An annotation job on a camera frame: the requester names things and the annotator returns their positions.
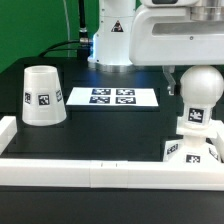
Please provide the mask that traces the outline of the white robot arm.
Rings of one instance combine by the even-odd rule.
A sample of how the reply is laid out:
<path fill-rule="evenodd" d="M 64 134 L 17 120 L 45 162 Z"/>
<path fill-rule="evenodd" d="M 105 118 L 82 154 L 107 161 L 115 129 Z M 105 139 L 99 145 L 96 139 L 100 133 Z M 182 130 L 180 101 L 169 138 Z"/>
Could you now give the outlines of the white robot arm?
<path fill-rule="evenodd" d="M 99 0 L 88 63 L 108 72 L 160 66 L 173 95 L 177 66 L 224 64 L 224 0 Z"/>

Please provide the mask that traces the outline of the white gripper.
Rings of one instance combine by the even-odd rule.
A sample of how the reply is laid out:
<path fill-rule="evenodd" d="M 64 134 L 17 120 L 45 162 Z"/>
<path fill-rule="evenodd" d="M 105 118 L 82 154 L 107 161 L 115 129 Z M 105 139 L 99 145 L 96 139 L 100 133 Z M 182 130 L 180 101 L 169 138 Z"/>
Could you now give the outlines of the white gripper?
<path fill-rule="evenodd" d="M 175 94 L 171 65 L 224 64 L 224 0 L 140 0 L 129 58 L 138 66 L 163 66 Z"/>

